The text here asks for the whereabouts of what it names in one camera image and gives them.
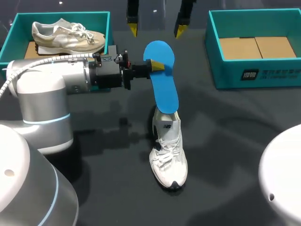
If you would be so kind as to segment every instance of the white cable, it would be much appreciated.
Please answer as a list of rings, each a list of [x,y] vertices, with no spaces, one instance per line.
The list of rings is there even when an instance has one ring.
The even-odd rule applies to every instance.
[[[9,78],[7,78],[7,80],[5,81],[3,86],[0,88],[0,98],[2,97],[4,91],[7,89],[8,85],[12,82],[12,80],[14,78],[17,78],[24,71],[26,71],[26,70],[28,70],[32,67],[42,65],[42,64],[46,64],[46,63],[49,63],[49,62],[59,61],[59,60],[67,60],[67,59],[72,59],[72,58],[93,58],[93,53],[65,55],[65,56],[54,56],[54,57],[49,57],[49,58],[46,58],[46,59],[42,59],[42,60],[32,62],[32,63],[18,69],[16,72],[12,73]]]

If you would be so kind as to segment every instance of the cardboard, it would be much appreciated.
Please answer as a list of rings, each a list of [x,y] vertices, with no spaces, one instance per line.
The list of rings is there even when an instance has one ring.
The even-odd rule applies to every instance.
[[[296,58],[287,37],[255,37],[262,58]]]
[[[255,38],[220,38],[226,60],[261,59]]]
[[[33,59],[33,58],[46,58],[47,56],[39,56],[36,51],[36,45],[34,41],[28,43],[28,47],[24,56],[24,59]]]

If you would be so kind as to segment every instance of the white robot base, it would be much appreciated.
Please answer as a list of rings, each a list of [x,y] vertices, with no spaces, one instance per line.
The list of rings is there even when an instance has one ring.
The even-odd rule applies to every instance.
[[[259,182],[287,226],[301,226],[301,125],[275,137],[263,152]]]
[[[75,226],[70,182],[13,129],[0,125],[0,225]]]

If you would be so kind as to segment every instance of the sneaker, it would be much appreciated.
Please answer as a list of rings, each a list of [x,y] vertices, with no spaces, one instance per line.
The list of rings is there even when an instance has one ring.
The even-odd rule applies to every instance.
[[[88,31],[82,24],[64,19],[54,24],[33,22],[32,36],[40,55],[95,53],[105,45],[103,34]]]
[[[156,108],[152,124],[156,143],[150,153],[151,169],[163,187],[180,188],[186,181],[188,167],[178,112],[163,114]]]

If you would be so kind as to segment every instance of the shoe tongue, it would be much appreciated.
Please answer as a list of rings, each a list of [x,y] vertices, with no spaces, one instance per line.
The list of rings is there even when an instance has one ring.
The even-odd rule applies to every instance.
[[[179,121],[160,121],[158,126],[157,132],[163,140],[175,140],[179,136]]]

